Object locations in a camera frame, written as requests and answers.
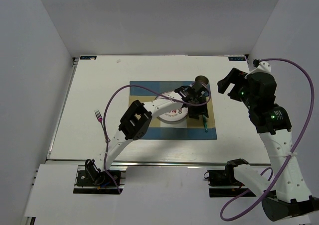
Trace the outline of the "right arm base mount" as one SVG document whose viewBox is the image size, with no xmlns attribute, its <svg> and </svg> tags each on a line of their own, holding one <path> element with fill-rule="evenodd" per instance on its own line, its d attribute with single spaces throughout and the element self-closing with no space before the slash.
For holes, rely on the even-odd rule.
<svg viewBox="0 0 319 225">
<path fill-rule="evenodd" d="M 242 193 L 243 197 L 256 196 L 242 183 L 231 182 L 224 170 L 207 170 L 203 177 L 208 182 L 210 198 L 235 198 Z"/>
</svg>

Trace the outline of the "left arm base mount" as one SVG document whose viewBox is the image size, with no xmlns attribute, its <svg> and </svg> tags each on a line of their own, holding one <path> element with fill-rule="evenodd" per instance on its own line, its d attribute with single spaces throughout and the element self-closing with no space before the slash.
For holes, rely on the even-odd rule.
<svg viewBox="0 0 319 225">
<path fill-rule="evenodd" d="M 125 184 L 126 172 L 109 170 L 115 182 L 105 173 L 93 181 L 86 170 L 79 170 L 74 184 L 74 194 L 119 195 Z"/>
</svg>

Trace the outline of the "white plate red lettering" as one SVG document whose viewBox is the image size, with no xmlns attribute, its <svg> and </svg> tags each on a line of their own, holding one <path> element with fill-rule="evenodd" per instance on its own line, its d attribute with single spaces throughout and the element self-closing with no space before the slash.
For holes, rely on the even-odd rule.
<svg viewBox="0 0 319 225">
<path fill-rule="evenodd" d="M 187 128 L 188 108 L 180 108 L 164 113 L 158 117 L 160 127 Z"/>
</svg>

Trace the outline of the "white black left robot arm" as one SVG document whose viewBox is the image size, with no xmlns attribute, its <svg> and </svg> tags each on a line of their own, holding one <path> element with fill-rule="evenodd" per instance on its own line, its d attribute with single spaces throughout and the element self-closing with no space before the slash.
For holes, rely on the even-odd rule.
<svg viewBox="0 0 319 225">
<path fill-rule="evenodd" d="M 133 101 L 121 117 L 116 133 L 113 137 L 109 137 L 106 127 L 107 111 L 115 95 L 128 87 L 147 90 L 158 95 L 159 98 L 144 103 L 139 100 Z M 110 180 L 116 184 L 114 177 L 109 172 L 110 166 L 125 147 L 146 135 L 153 119 L 182 108 L 199 108 L 196 112 L 202 115 L 204 114 L 203 107 L 207 105 L 210 99 L 209 86 L 201 81 L 193 82 L 189 86 L 181 86 L 170 92 L 167 96 L 140 85 L 126 85 L 119 88 L 111 96 L 101 117 L 106 147 L 96 158 L 98 164 L 95 164 L 95 159 L 87 159 L 85 161 L 85 171 L 88 179 L 96 186 L 103 185 Z"/>
</svg>

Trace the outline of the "green handled table knife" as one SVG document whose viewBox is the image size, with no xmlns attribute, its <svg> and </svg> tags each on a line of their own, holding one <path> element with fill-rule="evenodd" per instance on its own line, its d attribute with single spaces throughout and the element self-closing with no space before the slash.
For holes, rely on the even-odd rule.
<svg viewBox="0 0 319 225">
<path fill-rule="evenodd" d="M 208 132 L 207 117 L 205 115 L 203 115 L 203 125 L 205 132 Z"/>
</svg>

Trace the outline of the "iridescent metal fork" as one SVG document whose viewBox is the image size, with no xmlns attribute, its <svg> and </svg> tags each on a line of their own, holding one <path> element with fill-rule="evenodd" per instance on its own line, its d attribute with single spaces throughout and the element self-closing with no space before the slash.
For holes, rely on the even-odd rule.
<svg viewBox="0 0 319 225">
<path fill-rule="evenodd" d="M 102 115 L 100 113 L 99 110 L 94 110 L 94 113 L 95 113 L 95 116 L 96 116 L 96 119 L 97 121 L 100 123 L 101 127 L 102 127 L 102 131 L 103 131 L 103 134 L 104 134 L 104 138 L 107 142 L 110 142 L 108 136 L 106 135 L 105 133 L 105 129 L 104 129 L 104 126 L 103 126 L 103 118 L 102 118 Z"/>
</svg>

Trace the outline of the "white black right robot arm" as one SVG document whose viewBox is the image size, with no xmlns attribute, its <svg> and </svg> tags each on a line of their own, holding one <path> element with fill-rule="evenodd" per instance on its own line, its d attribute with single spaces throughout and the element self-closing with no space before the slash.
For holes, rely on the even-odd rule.
<svg viewBox="0 0 319 225">
<path fill-rule="evenodd" d="M 319 200 L 307 187 L 292 152 L 291 122 L 287 111 L 275 103 L 277 84 L 267 72 L 245 73 L 233 68 L 217 83 L 223 94 L 230 84 L 234 87 L 228 96 L 243 102 L 249 118 L 262 140 L 274 178 L 268 181 L 251 168 L 244 159 L 228 161 L 225 178 L 232 185 L 239 182 L 258 196 L 267 218 L 273 222 L 316 212 Z"/>
</svg>

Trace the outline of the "metal cup white sleeve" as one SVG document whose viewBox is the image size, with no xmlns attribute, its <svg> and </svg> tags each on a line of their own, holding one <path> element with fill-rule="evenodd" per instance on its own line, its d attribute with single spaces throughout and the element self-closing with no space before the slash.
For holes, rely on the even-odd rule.
<svg viewBox="0 0 319 225">
<path fill-rule="evenodd" d="M 209 79 L 207 77 L 203 76 L 203 75 L 197 76 L 195 78 L 195 81 L 205 85 L 206 87 L 209 86 Z"/>
</svg>

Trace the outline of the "blue beige checked placemat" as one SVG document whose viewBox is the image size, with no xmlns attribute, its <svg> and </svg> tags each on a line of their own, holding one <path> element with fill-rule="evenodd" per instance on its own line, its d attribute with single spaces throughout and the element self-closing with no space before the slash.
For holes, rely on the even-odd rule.
<svg viewBox="0 0 319 225">
<path fill-rule="evenodd" d="M 188 86 L 191 81 L 130 81 L 131 85 L 140 85 L 155 92 L 169 95 L 169 93 L 181 86 Z M 187 116 L 187 128 L 160 127 L 160 120 L 153 119 L 143 136 L 144 140 L 216 140 L 217 132 L 213 111 L 213 103 L 207 104 L 209 117 L 207 117 L 208 132 L 205 132 L 203 116 L 199 119 L 192 119 Z"/>
</svg>

